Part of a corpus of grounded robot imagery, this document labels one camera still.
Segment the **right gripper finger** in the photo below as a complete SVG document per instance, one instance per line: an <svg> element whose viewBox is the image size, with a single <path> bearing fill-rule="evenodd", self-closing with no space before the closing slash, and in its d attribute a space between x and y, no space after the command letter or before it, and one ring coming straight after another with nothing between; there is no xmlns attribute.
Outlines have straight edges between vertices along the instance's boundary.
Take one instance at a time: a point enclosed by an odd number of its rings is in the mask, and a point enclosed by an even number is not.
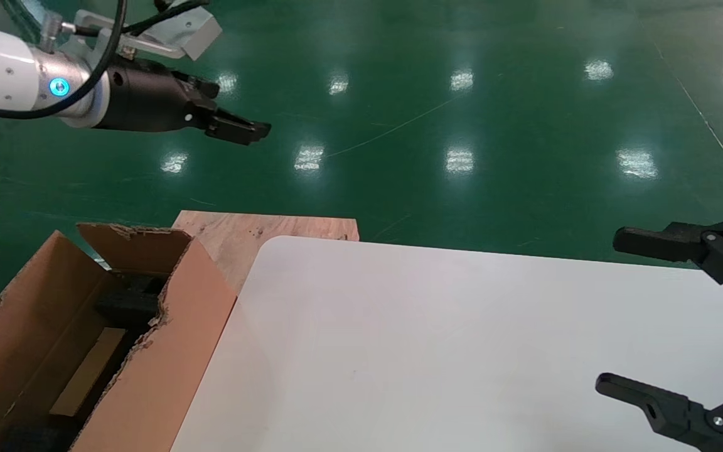
<svg viewBox="0 0 723 452"><path fill-rule="evenodd" d="M655 434L699 451L723 451L723 404L706 409L685 395L613 373L600 374L595 390L641 409Z"/></svg>
<svg viewBox="0 0 723 452"><path fill-rule="evenodd" d="M663 261L690 261L723 286L723 222L700 225L672 222L659 232L620 228L613 249Z"/></svg>

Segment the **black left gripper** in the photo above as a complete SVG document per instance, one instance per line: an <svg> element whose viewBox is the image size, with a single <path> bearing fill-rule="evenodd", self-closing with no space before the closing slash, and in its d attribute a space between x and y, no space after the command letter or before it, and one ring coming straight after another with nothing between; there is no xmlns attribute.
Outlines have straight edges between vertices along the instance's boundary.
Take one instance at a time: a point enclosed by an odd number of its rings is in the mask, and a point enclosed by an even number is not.
<svg viewBox="0 0 723 452"><path fill-rule="evenodd" d="M171 132L195 127L207 137L242 146L272 131L268 122L251 121L220 107L199 107L218 97L216 82L167 68L116 66L107 75L108 105L95 129Z"/></svg>

